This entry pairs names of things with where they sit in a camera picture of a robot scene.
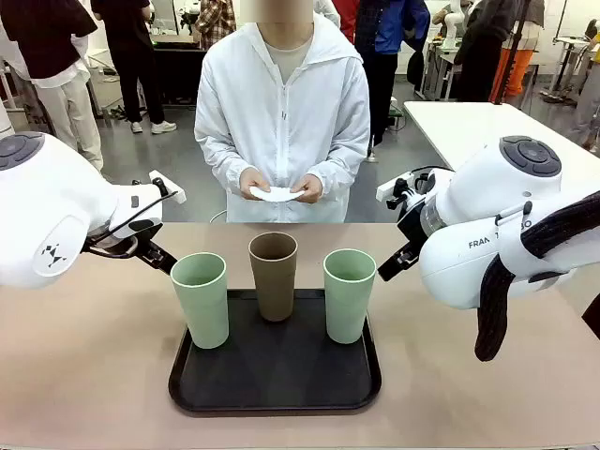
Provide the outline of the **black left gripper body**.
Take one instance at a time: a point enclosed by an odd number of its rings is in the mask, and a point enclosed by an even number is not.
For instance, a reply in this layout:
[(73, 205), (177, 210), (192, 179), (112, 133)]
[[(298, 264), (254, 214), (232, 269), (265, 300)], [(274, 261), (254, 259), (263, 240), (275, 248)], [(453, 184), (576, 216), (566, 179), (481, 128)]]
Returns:
[(151, 239), (138, 237), (137, 243), (134, 256), (152, 268), (160, 268), (165, 259), (163, 249)]

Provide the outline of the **person's right hand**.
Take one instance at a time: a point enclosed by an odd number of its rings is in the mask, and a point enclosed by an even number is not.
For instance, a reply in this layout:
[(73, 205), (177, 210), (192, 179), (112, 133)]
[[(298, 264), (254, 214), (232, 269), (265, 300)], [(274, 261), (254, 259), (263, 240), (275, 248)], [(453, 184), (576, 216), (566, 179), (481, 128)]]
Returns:
[(262, 192), (270, 192), (271, 188), (263, 175), (253, 167), (244, 169), (239, 178), (239, 188), (241, 195), (246, 200), (260, 201), (261, 198), (252, 193), (253, 188), (257, 188)]

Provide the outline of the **person's left hand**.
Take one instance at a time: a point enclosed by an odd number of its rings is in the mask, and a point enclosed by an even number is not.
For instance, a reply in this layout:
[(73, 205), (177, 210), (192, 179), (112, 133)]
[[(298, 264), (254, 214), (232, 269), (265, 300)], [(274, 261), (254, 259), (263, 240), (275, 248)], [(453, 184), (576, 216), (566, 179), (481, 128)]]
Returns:
[(317, 176), (308, 173), (291, 188), (291, 193), (299, 193), (295, 200), (300, 203), (316, 203), (323, 194), (323, 184)]

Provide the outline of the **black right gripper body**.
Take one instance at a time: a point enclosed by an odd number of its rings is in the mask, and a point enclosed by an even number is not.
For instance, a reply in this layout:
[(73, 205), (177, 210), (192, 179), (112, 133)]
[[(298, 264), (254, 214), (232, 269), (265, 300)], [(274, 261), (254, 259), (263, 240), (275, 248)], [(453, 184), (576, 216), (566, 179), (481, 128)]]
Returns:
[(397, 227), (408, 240), (396, 254), (399, 263), (415, 263), (420, 255), (421, 248), (428, 239), (421, 224), (422, 206), (415, 206), (398, 216)]

